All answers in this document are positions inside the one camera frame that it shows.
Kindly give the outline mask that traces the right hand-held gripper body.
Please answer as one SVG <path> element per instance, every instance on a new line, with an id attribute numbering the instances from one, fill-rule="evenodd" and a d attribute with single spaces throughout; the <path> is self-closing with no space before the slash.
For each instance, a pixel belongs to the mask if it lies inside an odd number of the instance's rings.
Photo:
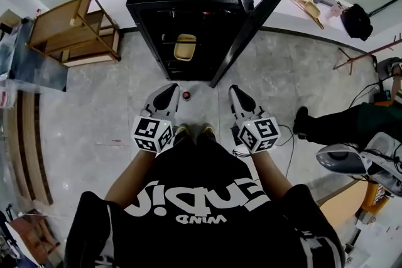
<path id="1" fill-rule="evenodd" d="M 270 150 L 280 138 L 280 129 L 275 117 L 260 107 L 260 111 L 242 111 L 235 115 L 231 128 L 236 147 L 246 149 L 251 154 Z"/>

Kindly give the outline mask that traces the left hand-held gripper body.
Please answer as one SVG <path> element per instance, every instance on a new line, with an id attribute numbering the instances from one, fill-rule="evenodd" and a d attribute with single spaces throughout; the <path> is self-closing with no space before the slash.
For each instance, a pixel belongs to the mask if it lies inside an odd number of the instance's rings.
<path id="1" fill-rule="evenodd" d="M 131 138 L 144 151 L 160 153 L 173 137 L 175 111 L 171 109 L 152 113 L 145 108 L 135 117 Z"/>

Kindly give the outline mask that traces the person's left forearm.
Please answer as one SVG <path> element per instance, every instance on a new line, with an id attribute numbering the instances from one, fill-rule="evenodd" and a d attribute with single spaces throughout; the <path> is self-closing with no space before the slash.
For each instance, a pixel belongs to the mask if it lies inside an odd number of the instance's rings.
<path id="1" fill-rule="evenodd" d="M 156 158 L 156 153 L 139 150 L 128 167 L 109 188 L 105 201 L 126 209 L 145 187 L 145 179 Z"/>

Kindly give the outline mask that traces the person's right forearm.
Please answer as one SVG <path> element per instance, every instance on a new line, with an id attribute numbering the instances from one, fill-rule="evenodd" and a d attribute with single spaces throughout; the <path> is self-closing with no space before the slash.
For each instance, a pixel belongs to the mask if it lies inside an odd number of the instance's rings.
<path id="1" fill-rule="evenodd" d="M 261 186 L 270 200 L 279 200 L 292 187 L 267 151 L 251 155 Z"/>

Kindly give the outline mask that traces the yellow plastic tray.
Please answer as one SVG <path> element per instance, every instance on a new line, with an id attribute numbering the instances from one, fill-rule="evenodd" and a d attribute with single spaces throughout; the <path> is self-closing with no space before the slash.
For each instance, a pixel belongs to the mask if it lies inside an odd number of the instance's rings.
<path id="1" fill-rule="evenodd" d="M 190 34 L 180 34 L 176 40 L 173 55 L 177 60 L 189 62 L 195 52 L 197 37 Z"/>

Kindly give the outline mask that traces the white low ledge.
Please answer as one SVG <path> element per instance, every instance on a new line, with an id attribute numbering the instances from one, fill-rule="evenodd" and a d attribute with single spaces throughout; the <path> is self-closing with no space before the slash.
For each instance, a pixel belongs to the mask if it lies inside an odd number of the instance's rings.
<path id="1" fill-rule="evenodd" d="M 326 0 L 325 3 L 319 3 L 321 15 L 318 20 L 322 23 L 320 28 L 301 7 L 295 4 L 294 0 L 281 0 L 273 14 L 264 22 L 263 26 L 268 28 L 284 29 L 303 33 L 305 36 L 317 36 L 326 40 L 333 40 L 339 43 L 350 45 L 363 51 L 371 51 L 379 45 L 371 39 L 362 41 L 351 38 L 346 32 L 344 25 L 339 17 L 330 17 L 329 12 L 332 3 L 340 0 Z M 126 0 L 98 0 L 102 7 L 112 20 L 120 28 L 133 28 L 136 23 L 129 15 L 126 7 Z"/>

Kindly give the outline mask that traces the light wooden side table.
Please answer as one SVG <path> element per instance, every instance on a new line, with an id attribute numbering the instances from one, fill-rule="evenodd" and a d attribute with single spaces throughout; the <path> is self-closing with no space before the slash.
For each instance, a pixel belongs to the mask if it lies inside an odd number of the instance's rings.
<path id="1" fill-rule="evenodd" d="M 355 180 L 319 201 L 319 208 L 334 228 L 342 226 L 360 209 L 368 187 L 367 181 Z"/>

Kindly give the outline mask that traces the person's black printed shirt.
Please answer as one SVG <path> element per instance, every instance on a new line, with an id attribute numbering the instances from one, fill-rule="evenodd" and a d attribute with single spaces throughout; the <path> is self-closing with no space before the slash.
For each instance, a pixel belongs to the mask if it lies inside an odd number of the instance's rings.
<path id="1" fill-rule="evenodd" d="M 214 135 L 179 134 L 126 209 L 82 193 L 65 268 L 344 268 L 342 244 L 308 186 L 270 200 Z"/>

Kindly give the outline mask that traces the tan plastic scoop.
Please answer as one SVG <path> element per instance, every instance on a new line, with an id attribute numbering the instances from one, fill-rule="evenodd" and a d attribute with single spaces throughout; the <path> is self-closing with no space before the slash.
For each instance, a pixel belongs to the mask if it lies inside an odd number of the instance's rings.
<path id="1" fill-rule="evenodd" d="M 304 13 L 306 13 L 319 27 L 324 29 L 323 24 L 320 22 L 319 17 L 321 11 L 313 0 L 291 0 L 298 6 Z"/>

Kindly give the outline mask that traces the wooden shelf cart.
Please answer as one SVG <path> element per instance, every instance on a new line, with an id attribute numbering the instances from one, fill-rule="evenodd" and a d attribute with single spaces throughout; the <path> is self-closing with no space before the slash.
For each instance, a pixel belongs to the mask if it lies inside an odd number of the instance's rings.
<path id="1" fill-rule="evenodd" d="M 26 46 L 69 68 L 119 62 L 120 37 L 99 0 L 70 0 L 35 18 Z"/>

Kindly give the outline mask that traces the curved wooden slat panel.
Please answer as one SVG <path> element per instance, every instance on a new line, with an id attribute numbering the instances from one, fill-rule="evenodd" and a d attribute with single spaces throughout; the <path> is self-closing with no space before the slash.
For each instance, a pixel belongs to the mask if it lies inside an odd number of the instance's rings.
<path id="1" fill-rule="evenodd" d="M 20 194 L 46 206 L 53 204 L 40 136 L 40 94 L 18 91 L 6 125 L 14 177 Z"/>

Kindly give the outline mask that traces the reddish brown coat rack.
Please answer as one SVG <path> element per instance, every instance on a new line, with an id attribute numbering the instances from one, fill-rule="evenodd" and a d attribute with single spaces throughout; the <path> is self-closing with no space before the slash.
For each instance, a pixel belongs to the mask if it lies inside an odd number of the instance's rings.
<path id="1" fill-rule="evenodd" d="M 347 57 L 347 60 L 344 63 L 341 63 L 339 65 L 334 66 L 332 70 L 337 70 L 337 69 L 342 68 L 345 65 L 350 65 L 349 75 L 352 75 L 353 64 L 354 64 L 355 61 L 363 59 L 363 58 L 365 58 L 367 56 L 373 56 L 374 54 L 376 54 L 376 53 L 378 53 L 380 51 L 383 51 L 385 49 L 390 49 L 390 48 L 392 48 L 392 47 L 394 47 L 394 46 L 396 46 L 396 45 L 398 45 L 400 43 L 402 43 L 402 34 L 399 35 L 398 39 L 396 39 L 396 37 L 394 37 L 394 41 L 392 41 L 392 42 L 390 42 L 390 43 L 388 43 L 388 44 L 386 44 L 384 46 L 381 46 L 379 48 L 376 48 L 375 50 L 369 51 L 367 53 L 363 53 L 363 54 L 361 54 L 361 55 L 359 55 L 357 57 L 350 57 L 343 49 L 339 48 L 339 50 L 344 54 L 344 56 Z"/>

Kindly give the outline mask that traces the pink plastic object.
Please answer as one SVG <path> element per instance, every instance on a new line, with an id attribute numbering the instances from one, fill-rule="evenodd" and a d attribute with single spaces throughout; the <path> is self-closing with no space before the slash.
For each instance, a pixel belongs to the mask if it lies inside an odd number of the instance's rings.
<path id="1" fill-rule="evenodd" d="M 346 9 L 346 7 L 342 3 L 337 2 L 329 8 L 325 17 L 326 17 L 326 19 L 339 17 L 345 9 Z"/>

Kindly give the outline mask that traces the plastic wrapped grey box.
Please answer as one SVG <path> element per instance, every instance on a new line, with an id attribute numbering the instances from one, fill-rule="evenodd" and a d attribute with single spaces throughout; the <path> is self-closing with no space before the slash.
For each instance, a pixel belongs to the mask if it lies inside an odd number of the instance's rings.
<path id="1" fill-rule="evenodd" d="M 24 18 L 0 40 L 0 87 L 44 93 L 67 89 L 67 67 L 28 47 L 33 20 Z"/>

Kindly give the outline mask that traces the black backpack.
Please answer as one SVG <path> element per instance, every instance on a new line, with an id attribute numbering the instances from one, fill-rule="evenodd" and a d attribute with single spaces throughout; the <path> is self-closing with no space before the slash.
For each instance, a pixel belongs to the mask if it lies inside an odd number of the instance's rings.
<path id="1" fill-rule="evenodd" d="M 351 38 L 366 41 L 371 36 L 373 27 L 370 17 L 360 5 L 354 4 L 343 10 L 340 18 Z"/>

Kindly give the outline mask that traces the reddish brown crate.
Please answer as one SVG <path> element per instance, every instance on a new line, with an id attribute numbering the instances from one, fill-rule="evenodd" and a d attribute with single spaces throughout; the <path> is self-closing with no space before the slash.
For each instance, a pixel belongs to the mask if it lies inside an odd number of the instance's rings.
<path id="1" fill-rule="evenodd" d="M 50 216 L 32 209 L 12 216 L 12 205 L 0 210 L 0 231 L 16 256 L 17 268 L 63 268 L 60 242 Z"/>

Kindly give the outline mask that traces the yellow frame with striped cloth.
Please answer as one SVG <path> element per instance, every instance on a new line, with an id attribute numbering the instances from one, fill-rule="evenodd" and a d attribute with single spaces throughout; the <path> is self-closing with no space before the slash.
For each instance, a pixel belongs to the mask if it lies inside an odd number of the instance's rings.
<path id="1" fill-rule="evenodd" d="M 377 215 L 393 195 L 377 182 L 368 182 L 366 195 L 361 208 L 373 215 Z"/>

